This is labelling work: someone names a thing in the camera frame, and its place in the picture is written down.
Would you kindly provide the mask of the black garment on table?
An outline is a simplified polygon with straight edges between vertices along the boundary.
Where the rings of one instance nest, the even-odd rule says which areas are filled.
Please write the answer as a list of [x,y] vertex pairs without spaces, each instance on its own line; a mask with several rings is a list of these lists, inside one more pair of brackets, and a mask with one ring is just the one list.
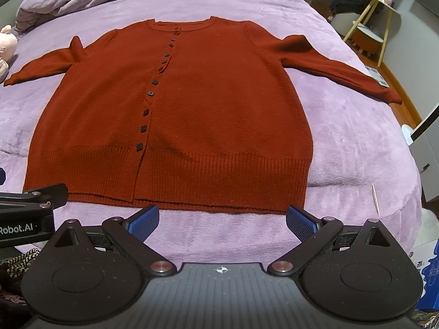
[[329,5],[332,16],[340,13],[360,14],[368,6],[371,0],[333,0]]

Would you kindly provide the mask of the round orange footstool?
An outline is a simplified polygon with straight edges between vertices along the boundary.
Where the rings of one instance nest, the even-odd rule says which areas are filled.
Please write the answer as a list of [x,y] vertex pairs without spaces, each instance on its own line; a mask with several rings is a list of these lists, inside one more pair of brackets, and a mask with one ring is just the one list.
[[368,56],[380,53],[384,43],[383,38],[362,23],[358,24],[351,39],[353,46],[357,47],[360,53],[366,52]]

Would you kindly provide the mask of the blue printed cardboard box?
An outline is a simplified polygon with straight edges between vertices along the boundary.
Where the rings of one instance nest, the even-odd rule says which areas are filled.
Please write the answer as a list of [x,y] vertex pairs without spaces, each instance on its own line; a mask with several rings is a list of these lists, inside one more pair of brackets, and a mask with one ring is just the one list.
[[423,281],[417,310],[438,311],[439,259],[438,240],[416,246],[409,254]]

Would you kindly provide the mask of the dark red knit cardigan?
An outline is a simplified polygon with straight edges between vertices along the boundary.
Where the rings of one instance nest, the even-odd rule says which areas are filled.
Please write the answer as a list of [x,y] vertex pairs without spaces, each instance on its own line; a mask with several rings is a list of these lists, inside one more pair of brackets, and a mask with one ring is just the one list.
[[371,76],[251,21],[146,20],[24,65],[14,90],[62,77],[37,122],[25,189],[56,183],[76,202],[279,213],[303,206],[313,138],[288,69],[384,103]]

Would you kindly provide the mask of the pink plush toy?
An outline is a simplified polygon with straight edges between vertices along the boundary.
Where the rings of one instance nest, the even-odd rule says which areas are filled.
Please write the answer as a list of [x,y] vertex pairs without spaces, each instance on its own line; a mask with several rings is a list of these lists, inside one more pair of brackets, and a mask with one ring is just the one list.
[[0,80],[4,81],[9,72],[9,63],[12,60],[18,40],[14,34],[11,33],[12,26],[6,25],[1,29],[0,34]]

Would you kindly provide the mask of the white wooden stick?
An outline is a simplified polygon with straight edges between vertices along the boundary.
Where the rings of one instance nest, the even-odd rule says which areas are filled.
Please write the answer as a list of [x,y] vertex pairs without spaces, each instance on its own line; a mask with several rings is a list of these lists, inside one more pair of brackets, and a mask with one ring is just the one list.
[[373,203],[376,209],[377,216],[379,218],[380,217],[379,201],[376,194],[376,188],[373,183],[371,184],[371,191],[372,191]]

